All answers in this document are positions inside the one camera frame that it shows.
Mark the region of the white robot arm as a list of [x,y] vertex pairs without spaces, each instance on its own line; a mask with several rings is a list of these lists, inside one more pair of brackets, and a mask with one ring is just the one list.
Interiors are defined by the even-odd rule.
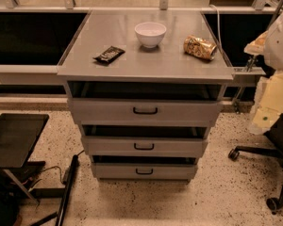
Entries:
[[244,52],[262,55],[265,64],[275,70],[270,78],[259,79],[255,104],[251,109],[249,131],[254,135],[262,135],[283,114],[283,11],[267,31],[244,47]]

